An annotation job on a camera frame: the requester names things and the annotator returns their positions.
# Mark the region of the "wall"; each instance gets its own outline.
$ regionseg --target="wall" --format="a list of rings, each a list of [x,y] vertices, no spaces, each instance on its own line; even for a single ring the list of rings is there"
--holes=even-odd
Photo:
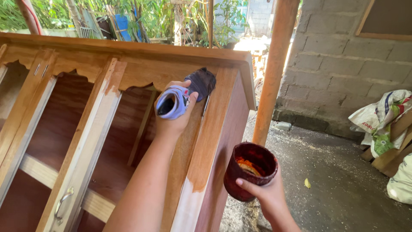
[[[247,33],[254,36],[265,35],[270,37],[274,18],[274,13],[272,12],[274,2],[276,0],[270,0],[270,2],[266,0],[249,0],[247,20],[250,28],[246,30]]]
[[[304,0],[273,119],[358,138],[347,119],[412,89],[412,42],[355,37],[369,0]]]

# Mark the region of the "wooden stick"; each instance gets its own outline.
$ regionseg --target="wooden stick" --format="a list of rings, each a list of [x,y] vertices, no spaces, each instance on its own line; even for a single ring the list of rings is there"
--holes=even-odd
[[[265,80],[252,139],[253,143],[262,146],[266,143],[273,109],[275,108],[298,6],[299,0],[278,0],[276,5]]]
[[[21,14],[23,15],[24,21],[30,31],[30,34],[39,35],[39,30],[37,28],[36,20],[34,17],[37,18],[36,12],[33,9],[33,5],[31,4],[30,0],[14,0],[17,6],[20,9]],[[42,26],[39,23],[40,32],[42,31]]]
[[[157,91],[153,91],[152,95],[150,96],[149,102],[147,103],[146,112],[143,115],[142,123],[140,124],[139,131],[137,132],[136,140],[134,141],[133,148],[130,153],[129,161],[127,161],[128,166],[132,166],[136,160],[136,152],[140,150],[143,142],[143,135],[146,133],[147,130],[147,123],[149,122],[150,116],[154,111],[154,102],[157,97]]]
[[[213,48],[213,0],[209,0],[209,48]]]

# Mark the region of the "wooden post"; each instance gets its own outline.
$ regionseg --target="wooden post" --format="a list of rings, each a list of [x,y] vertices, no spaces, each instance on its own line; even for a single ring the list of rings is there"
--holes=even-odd
[[[285,59],[288,53],[298,6],[299,0],[277,1],[265,80],[263,81],[263,89],[260,96],[252,139],[253,143],[262,146],[266,143],[270,121],[275,108],[276,97],[282,80],[283,66],[285,65]]]
[[[209,48],[213,48],[213,0],[209,0]]]
[[[36,16],[36,12],[34,11],[30,0],[15,0],[15,1],[16,1],[17,6],[20,9],[21,14],[23,15],[24,21],[26,21],[26,25],[28,27],[28,30],[30,31],[30,34],[39,35],[39,30],[37,26],[39,26],[40,34],[41,34],[42,26],[40,25],[40,23],[36,25],[37,16]]]

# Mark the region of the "red plastic cup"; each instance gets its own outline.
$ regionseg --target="red plastic cup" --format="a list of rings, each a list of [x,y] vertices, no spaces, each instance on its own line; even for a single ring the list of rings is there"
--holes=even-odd
[[[268,149],[251,142],[243,142],[233,148],[223,184],[233,198],[248,202],[254,200],[255,196],[239,187],[236,179],[242,178],[262,186],[269,183],[277,171],[278,160]]]

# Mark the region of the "cinder block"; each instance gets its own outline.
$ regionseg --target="cinder block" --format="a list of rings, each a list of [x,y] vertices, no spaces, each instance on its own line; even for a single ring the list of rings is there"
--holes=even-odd
[[[260,9],[267,9],[267,8],[269,8],[269,5],[270,5],[270,7],[272,7],[272,5],[269,4],[269,3],[266,2],[266,1],[259,2],[259,8],[260,8]]]
[[[355,110],[346,109],[339,106],[321,106],[316,114],[316,117],[325,118],[328,120],[345,121],[354,112]]]
[[[362,80],[361,78],[332,77],[328,90],[366,96],[371,86],[371,82]]]
[[[324,0],[306,0],[302,3],[302,12],[322,9]]]
[[[295,73],[295,84],[314,89],[326,89],[329,85],[331,76],[320,73]]]
[[[342,107],[358,110],[369,104],[376,103],[379,100],[380,98],[378,97],[365,97],[365,96],[350,95],[345,98],[345,100],[342,103]]]
[[[375,97],[381,99],[384,93],[394,90],[409,90],[412,91],[411,86],[406,85],[382,85],[374,83],[368,92],[368,97]]]
[[[329,125],[325,130],[325,133],[331,135],[342,136],[346,138],[350,138],[353,140],[358,140],[364,133],[361,132],[354,132],[349,129],[350,121],[346,119],[344,122],[341,121],[329,121]]]
[[[320,55],[299,54],[296,58],[295,67],[298,69],[318,70],[323,60]]]
[[[288,99],[286,100],[286,105],[284,106],[284,108],[289,111],[315,116],[318,112],[319,105],[313,102]]]
[[[408,65],[365,61],[359,75],[367,78],[391,80],[402,83],[411,69],[412,66]]]
[[[293,39],[292,48],[289,54],[288,66],[293,66],[295,64],[296,54],[298,52],[303,51],[307,38],[308,37],[302,33],[296,33],[295,38]]]
[[[349,40],[343,54],[354,57],[367,57],[385,60],[392,48],[393,44],[381,42],[379,40]]]
[[[337,74],[357,75],[363,63],[363,60],[325,57],[320,70]]]
[[[303,13],[302,16],[299,18],[299,22],[297,24],[296,32],[305,33],[306,28],[308,26],[310,20],[310,14]]]
[[[286,96],[289,98],[306,99],[309,89],[301,86],[289,85]]]
[[[308,36],[303,51],[324,54],[342,54],[347,41],[347,39],[337,39],[326,35]]]
[[[279,122],[278,124],[276,124],[276,127],[280,130],[290,130],[292,124],[287,122]]]
[[[251,11],[251,13],[255,13],[255,14],[259,14],[263,12],[263,9],[259,9],[259,8],[253,8]]]
[[[306,32],[322,34],[348,34],[355,18],[335,14],[312,14]]]
[[[396,42],[388,60],[412,62],[412,43]]]
[[[293,125],[303,129],[324,132],[329,123],[320,118],[314,118],[306,115],[297,115],[296,121]]]
[[[340,106],[345,99],[346,94],[331,92],[326,90],[310,90],[307,101],[316,102],[326,106]]]
[[[288,91],[289,85],[286,83],[282,83],[282,85],[279,88],[278,96],[279,97],[284,97],[286,96],[286,93]]]
[[[326,0],[322,10],[328,12],[360,12],[366,1],[361,0]]]

